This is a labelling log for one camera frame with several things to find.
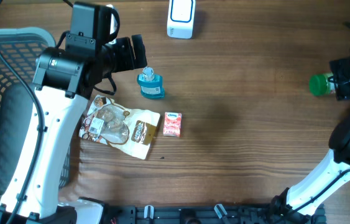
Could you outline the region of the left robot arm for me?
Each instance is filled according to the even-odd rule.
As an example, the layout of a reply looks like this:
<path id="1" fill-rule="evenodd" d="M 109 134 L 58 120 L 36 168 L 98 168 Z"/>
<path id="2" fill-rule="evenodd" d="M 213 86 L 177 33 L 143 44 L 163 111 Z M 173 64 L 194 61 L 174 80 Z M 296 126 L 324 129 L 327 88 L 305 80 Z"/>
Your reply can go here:
<path id="1" fill-rule="evenodd" d="M 59 181 L 78 120 L 93 89 L 113 73 L 146 66 L 140 35 L 119 37 L 112 6 L 72 4 L 70 30 L 35 61 L 24 88 L 34 104 L 12 179 L 0 199 L 0 223 L 107 223 L 108 205 L 90 198 L 60 205 Z"/>

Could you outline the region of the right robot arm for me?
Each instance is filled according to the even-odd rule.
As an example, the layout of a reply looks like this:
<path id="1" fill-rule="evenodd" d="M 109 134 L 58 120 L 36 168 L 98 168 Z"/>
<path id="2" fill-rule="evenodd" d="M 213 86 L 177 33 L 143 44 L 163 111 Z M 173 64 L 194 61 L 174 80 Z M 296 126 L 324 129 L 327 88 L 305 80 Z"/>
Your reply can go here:
<path id="1" fill-rule="evenodd" d="M 350 29 L 350 22 L 344 26 Z M 350 56 L 332 60 L 329 66 L 329 73 L 310 78 L 310 92 L 350 100 Z M 301 182 L 272 199 L 265 214 L 268 223 L 314 223 L 320 205 L 350 181 L 350 114 L 335 127 L 328 147 L 323 160 Z"/>

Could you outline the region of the blue mouthwash bottle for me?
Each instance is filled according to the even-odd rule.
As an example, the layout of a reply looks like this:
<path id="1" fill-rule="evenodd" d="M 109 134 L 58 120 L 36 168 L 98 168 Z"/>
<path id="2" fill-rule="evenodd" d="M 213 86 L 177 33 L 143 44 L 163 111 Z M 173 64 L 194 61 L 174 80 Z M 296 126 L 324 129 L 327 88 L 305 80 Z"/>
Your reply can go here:
<path id="1" fill-rule="evenodd" d="M 137 76 L 137 83 L 140 86 L 140 93 L 148 99 L 160 99 L 165 96 L 162 76 L 156 74 L 151 67 L 145 67 Z"/>

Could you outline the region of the green lid jar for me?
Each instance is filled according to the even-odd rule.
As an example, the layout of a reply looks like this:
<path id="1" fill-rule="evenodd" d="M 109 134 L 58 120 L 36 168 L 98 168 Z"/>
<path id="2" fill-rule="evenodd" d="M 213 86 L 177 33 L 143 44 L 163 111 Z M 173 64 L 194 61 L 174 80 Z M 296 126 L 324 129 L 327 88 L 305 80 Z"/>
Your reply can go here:
<path id="1" fill-rule="evenodd" d="M 329 81 L 332 73 L 322 73 L 311 76 L 309 80 L 309 90 L 314 96 L 330 95 L 335 93 L 334 83 Z"/>

